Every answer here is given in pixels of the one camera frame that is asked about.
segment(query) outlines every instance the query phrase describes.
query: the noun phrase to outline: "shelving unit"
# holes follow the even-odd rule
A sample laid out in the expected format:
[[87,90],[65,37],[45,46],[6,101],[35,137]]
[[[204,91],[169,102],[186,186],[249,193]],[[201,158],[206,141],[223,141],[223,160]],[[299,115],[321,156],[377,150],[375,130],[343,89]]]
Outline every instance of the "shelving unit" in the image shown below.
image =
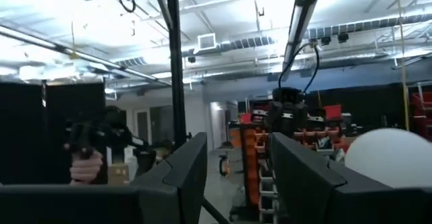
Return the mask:
[[430,82],[418,82],[415,84],[418,92],[411,94],[414,106],[414,122],[417,125],[417,133],[432,141],[432,92],[424,92],[424,86],[430,86]]

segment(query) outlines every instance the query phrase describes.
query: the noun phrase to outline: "ventilation duct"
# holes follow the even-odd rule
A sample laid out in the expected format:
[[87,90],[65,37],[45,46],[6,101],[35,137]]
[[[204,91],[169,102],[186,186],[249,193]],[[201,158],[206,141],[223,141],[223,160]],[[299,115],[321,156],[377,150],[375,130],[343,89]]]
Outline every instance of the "ventilation duct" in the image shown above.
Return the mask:
[[[428,22],[430,20],[432,20],[432,13],[406,16],[402,18],[386,18],[386,19],[369,20],[366,22],[355,22],[350,24],[328,26],[323,28],[311,28],[306,30],[303,39],[314,39],[314,38],[318,39],[326,36],[335,36],[335,35],[346,34],[351,32],[364,32],[364,31],[370,31],[379,28],[391,28],[394,26],[398,26],[400,23],[402,23],[402,25],[409,25],[409,24],[416,24],[420,22]],[[254,36],[254,37],[236,39],[236,40],[220,43],[214,49],[206,49],[203,51],[199,51],[196,49],[189,49],[187,51],[182,51],[182,57],[220,54],[220,53],[225,53],[237,49],[261,47],[266,45],[274,45],[276,43],[277,43],[277,39],[271,36]],[[116,63],[125,67],[129,67],[131,65],[145,64],[142,57],[118,61]]]

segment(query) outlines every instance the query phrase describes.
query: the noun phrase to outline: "cardboard box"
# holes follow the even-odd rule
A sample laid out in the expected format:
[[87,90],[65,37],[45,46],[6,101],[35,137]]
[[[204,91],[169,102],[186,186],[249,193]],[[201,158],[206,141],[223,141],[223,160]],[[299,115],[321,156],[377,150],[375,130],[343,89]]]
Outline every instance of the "cardboard box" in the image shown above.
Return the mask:
[[108,167],[108,185],[124,186],[129,184],[129,167],[126,164],[114,164]]

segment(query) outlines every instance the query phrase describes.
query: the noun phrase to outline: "ceiling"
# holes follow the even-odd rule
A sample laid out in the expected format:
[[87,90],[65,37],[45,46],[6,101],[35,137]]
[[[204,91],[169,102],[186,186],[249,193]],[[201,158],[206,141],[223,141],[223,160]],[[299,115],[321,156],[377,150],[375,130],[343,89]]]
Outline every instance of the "ceiling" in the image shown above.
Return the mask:
[[[169,81],[168,29],[157,0],[135,0],[134,13],[118,0],[1,1],[0,25],[137,72],[105,74],[112,89],[146,84],[141,74]],[[180,0],[184,82],[280,72],[293,6],[294,0]],[[204,34],[214,34],[217,46],[197,51]],[[339,34],[349,39],[339,43]],[[426,55],[432,51],[431,34],[432,0],[318,0],[304,39],[318,39],[322,66],[335,67]],[[322,44],[323,37],[331,42]],[[0,45],[3,78],[94,80],[98,76],[89,67],[109,70],[98,61],[71,59],[6,37]],[[314,63],[307,49],[292,69]]]

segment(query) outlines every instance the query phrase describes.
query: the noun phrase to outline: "yellow rope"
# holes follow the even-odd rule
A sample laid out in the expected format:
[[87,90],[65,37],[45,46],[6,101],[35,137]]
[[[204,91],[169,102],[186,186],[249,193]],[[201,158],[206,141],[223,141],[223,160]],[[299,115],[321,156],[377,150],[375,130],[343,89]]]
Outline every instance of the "yellow rope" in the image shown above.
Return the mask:
[[323,104],[321,103],[321,95],[319,94],[319,91],[317,91],[317,94],[318,94],[318,106],[319,106],[320,108],[322,108],[322,107],[323,107]]
[[[404,29],[402,25],[402,8],[400,6],[400,0],[398,1],[398,11],[399,11],[399,29],[400,29],[400,39],[402,40],[402,63],[405,62],[405,40],[404,40]],[[404,93],[404,111],[405,111],[405,128],[410,130],[410,120],[408,115],[408,87],[406,86],[406,67],[402,67],[402,88]]]
[[79,59],[80,57],[76,54],[76,44],[75,44],[74,7],[72,8],[72,19],[70,22],[70,29],[72,32],[72,52],[69,55],[69,59]]

